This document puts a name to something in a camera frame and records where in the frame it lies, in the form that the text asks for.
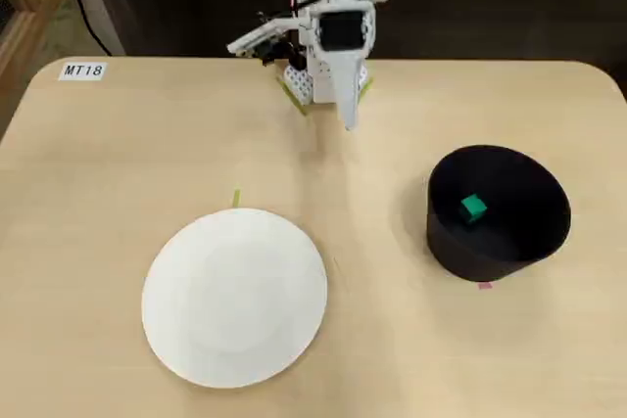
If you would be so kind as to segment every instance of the white plate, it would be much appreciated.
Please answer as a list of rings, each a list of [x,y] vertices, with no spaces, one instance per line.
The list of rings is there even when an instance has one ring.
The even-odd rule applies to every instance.
[[[310,238],[278,215],[229,209],[178,232],[142,296],[148,343],[194,384],[244,387],[292,364],[326,308],[326,273]]]

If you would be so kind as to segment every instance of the tape marker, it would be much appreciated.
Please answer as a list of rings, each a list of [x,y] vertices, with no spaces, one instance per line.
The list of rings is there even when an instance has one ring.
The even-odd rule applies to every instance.
[[[233,207],[234,208],[239,208],[239,198],[241,194],[242,192],[240,190],[235,190],[235,193],[233,194]]]

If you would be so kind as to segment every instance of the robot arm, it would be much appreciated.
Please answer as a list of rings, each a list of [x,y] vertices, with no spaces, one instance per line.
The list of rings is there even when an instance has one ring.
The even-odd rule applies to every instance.
[[[367,74],[364,61],[376,37],[374,3],[383,1],[299,0],[292,9],[297,17],[273,18],[228,45],[228,50],[237,56],[259,57],[267,64],[280,54],[277,46],[285,45],[285,34],[298,29],[302,46],[292,45],[291,52],[306,57],[307,70],[297,71],[306,75],[312,90],[298,99],[302,105],[337,103],[346,128],[354,129],[361,78]]]

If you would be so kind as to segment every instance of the wooden table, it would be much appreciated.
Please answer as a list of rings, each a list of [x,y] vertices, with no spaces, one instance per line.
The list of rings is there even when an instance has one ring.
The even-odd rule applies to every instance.
[[[349,133],[256,62],[110,59],[100,82],[62,65],[0,147],[2,416],[627,416],[627,106],[603,72],[372,62]],[[491,290],[423,236],[430,170],[477,143],[544,164],[573,209],[556,255]],[[292,368],[213,391],[153,356],[140,295],[163,243],[236,189],[313,237],[329,305]]]

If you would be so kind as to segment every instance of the green block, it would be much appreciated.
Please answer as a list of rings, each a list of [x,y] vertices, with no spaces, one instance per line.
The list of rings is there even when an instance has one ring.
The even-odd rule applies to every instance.
[[[472,224],[483,217],[488,210],[486,204],[477,195],[461,200],[459,212],[467,224]]]

